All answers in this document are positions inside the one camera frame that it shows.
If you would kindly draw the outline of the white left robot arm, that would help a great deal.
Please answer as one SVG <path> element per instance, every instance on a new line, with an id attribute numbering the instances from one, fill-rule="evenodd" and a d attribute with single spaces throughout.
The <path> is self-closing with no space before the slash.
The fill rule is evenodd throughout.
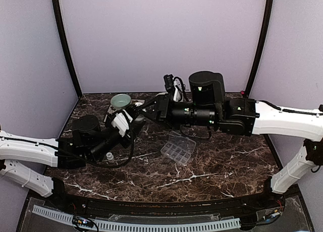
<path id="1" fill-rule="evenodd" d="M 144 123 L 136 122 L 140 102 L 106 117 L 105 129 L 98 117 L 84 115 L 72 123 L 72 137 L 34 139 L 1 131 L 1 176 L 39 195 L 50 197 L 60 210 L 71 206 L 64 182 L 41 175 L 21 162 L 35 162 L 60 169 L 77 169 L 87 164 L 114 169 L 125 166 L 134 154 L 134 141 Z"/>

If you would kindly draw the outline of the clear plastic pill organizer box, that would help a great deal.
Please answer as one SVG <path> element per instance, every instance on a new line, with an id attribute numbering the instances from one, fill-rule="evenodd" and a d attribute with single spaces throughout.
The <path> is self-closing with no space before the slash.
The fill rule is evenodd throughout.
<path id="1" fill-rule="evenodd" d="M 195 150 L 196 142 L 175 131 L 169 133 L 167 143 L 160 152 L 179 165 L 186 166 Z"/>

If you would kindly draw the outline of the white pill bottle orange label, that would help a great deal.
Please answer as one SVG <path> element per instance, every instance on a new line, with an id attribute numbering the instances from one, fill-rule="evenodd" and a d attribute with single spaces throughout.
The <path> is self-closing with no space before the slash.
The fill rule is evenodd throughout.
<path id="1" fill-rule="evenodd" d="M 135 124 L 141 124 L 143 122 L 145 122 L 145 117 L 141 114 L 134 120 Z"/>

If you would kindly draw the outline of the small white bottle cap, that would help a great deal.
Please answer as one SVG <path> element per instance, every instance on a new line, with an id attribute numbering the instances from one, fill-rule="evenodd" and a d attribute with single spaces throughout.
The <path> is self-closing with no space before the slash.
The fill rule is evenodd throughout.
<path id="1" fill-rule="evenodd" d="M 105 156 L 106 156 L 106 160 L 109 163 L 114 163 L 115 162 L 114 155 L 111 152 L 108 152 Z"/>

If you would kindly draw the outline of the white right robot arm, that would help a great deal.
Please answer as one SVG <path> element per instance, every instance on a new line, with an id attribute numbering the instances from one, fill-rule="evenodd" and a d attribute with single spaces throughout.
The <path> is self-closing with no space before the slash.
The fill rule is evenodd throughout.
<path id="1" fill-rule="evenodd" d="M 226 98 L 222 74 L 198 71 L 189 76 L 191 101 L 175 101 L 175 77 L 164 76 L 166 93 L 139 107 L 146 118 L 170 127 L 204 126 L 232 135 L 285 135 L 303 138 L 298 153 L 268 181 L 258 205 L 268 209 L 308 171 L 322 167 L 322 108 L 298 109 L 245 97 Z"/>

